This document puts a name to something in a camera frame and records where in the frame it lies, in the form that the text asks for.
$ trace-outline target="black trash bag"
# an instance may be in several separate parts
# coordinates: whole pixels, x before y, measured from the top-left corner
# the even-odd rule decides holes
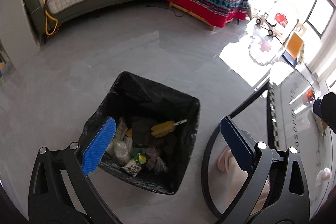
[[[197,98],[132,73],[122,72],[98,110],[85,123],[79,143],[81,147],[87,144],[108,116],[116,122],[124,117],[128,128],[134,116],[153,118],[160,123],[187,119],[186,123],[170,133],[175,135],[177,141],[173,153],[162,156],[169,169],[167,173],[155,175],[144,166],[136,177],[132,177],[107,153],[99,163],[104,171],[129,184],[154,193],[174,195],[180,187],[194,149],[199,112],[200,101]]]

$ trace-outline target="checkered strip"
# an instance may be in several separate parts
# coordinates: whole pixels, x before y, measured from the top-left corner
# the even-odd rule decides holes
[[[277,124],[277,115],[275,110],[275,100],[274,100],[274,88],[271,83],[269,83],[269,100],[271,107],[271,116],[272,116],[272,125],[273,125],[273,136],[274,136],[274,146],[275,149],[280,149],[279,136],[278,136],[278,124]]]

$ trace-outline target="gray floor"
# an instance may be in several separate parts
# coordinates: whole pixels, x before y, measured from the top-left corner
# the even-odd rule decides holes
[[[38,149],[64,149],[78,140],[118,74],[130,71],[200,99],[189,167],[174,196],[133,187],[102,170],[92,173],[91,180],[125,223],[213,223],[215,217],[202,196],[200,166],[220,119],[253,92],[219,58],[229,42],[245,35],[245,28],[244,22],[231,23],[211,32],[189,15],[178,18],[145,3],[115,6],[99,18],[88,14],[61,26],[41,52],[0,88],[0,176],[17,208],[28,216],[28,186]],[[265,112],[265,99],[258,99],[235,121],[257,141],[265,141]],[[214,164],[224,147],[220,136],[209,167],[213,199],[222,211],[226,176]]]

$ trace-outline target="silver screw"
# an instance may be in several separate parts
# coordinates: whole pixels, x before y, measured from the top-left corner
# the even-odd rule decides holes
[[[79,147],[79,144],[76,142],[73,142],[70,144],[70,149],[77,149]]]
[[[296,153],[297,153],[296,148],[293,147],[293,146],[291,146],[291,147],[289,148],[289,151],[291,151],[293,154],[296,154]]]
[[[267,145],[263,142],[258,142],[257,143],[257,146],[260,148],[260,149],[266,149],[267,148]]]
[[[42,147],[40,149],[40,154],[44,154],[45,152],[47,152],[47,148],[46,147]]]

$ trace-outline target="sofa armrest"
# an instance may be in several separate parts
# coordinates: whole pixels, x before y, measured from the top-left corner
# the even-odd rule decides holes
[[[45,13],[43,0],[23,0],[30,18],[39,34],[45,33]]]

